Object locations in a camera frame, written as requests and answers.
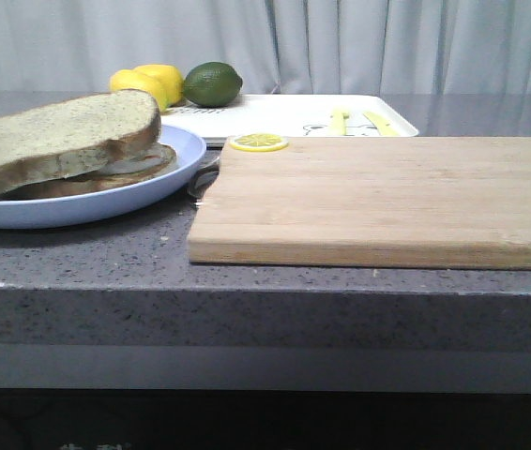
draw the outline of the bread slice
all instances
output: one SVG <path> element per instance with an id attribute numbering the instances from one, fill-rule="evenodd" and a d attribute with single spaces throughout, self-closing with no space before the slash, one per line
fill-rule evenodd
<path id="1" fill-rule="evenodd" d="M 133 89 L 0 117 L 0 194 L 134 158 L 160 132 L 157 102 Z"/>
<path id="2" fill-rule="evenodd" d="M 177 168 L 176 154 L 172 147 L 162 143 L 154 143 L 151 150 L 153 153 L 159 152 L 160 163 L 143 171 L 109 175 L 97 171 L 83 173 L 68 179 L 22 186 L 7 192 L 2 198 L 5 200 L 35 200 L 99 192 L 150 180 Z"/>

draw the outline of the lemon slice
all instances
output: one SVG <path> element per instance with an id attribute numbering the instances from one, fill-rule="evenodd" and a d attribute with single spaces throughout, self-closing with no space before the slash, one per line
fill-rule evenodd
<path id="1" fill-rule="evenodd" d="M 245 152 L 274 152 L 288 145 L 288 140 L 278 134 L 253 133 L 235 136 L 230 145 Z"/>

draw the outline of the lime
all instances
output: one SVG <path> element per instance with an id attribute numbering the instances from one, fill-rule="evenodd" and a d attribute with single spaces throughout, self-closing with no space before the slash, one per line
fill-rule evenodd
<path id="1" fill-rule="evenodd" d="M 109 89 L 112 92 L 121 89 L 139 89 L 153 96 L 162 113 L 168 107 L 168 96 L 165 86 L 159 80 L 135 70 L 128 68 L 118 70 L 109 79 Z"/>
<path id="2" fill-rule="evenodd" d="M 253 133 L 230 138 L 230 145 L 246 152 L 274 152 L 288 145 L 288 140 L 271 133 Z"/>
<path id="3" fill-rule="evenodd" d="M 243 79 L 232 66 L 212 61 L 189 72 L 182 93 L 199 106 L 218 108 L 234 100 L 242 86 Z"/>

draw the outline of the green lime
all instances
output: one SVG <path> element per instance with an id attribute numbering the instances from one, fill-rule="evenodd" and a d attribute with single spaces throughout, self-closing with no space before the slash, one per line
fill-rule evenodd
<path id="1" fill-rule="evenodd" d="M 184 80 L 182 94 L 199 106 L 218 108 L 234 100 L 242 86 L 243 79 L 232 66 L 209 62 L 189 72 Z"/>

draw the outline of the knife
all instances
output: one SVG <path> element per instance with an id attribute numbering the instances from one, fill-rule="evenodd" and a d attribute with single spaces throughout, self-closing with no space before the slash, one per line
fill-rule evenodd
<path id="1" fill-rule="evenodd" d="M 378 129 L 378 132 L 381 136 L 399 136 L 400 134 L 393 128 L 393 126 L 390 124 L 390 121 L 384 117 L 383 115 L 380 115 L 377 112 L 372 111 L 364 111 L 363 115 L 366 116 L 366 118 L 374 124 L 374 126 Z"/>

